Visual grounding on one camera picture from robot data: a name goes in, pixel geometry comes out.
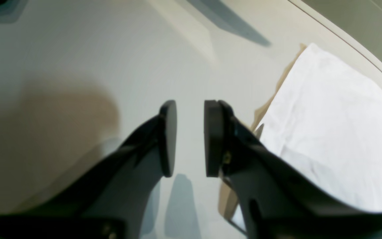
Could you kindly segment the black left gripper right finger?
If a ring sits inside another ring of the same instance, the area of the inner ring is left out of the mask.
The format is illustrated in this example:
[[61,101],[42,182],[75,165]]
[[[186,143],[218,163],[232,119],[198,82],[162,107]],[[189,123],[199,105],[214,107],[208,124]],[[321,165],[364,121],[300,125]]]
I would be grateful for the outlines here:
[[222,100],[204,102],[206,175],[238,197],[249,239],[382,239],[382,213],[358,210],[267,148]]

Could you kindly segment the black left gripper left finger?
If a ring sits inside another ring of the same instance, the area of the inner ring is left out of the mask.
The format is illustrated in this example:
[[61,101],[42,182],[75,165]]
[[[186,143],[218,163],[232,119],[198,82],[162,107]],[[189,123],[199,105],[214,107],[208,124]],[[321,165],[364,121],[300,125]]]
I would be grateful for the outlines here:
[[0,238],[139,238],[153,188],[173,175],[176,129],[176,102],[168,100],[68,188],[32,209],[0,215]]

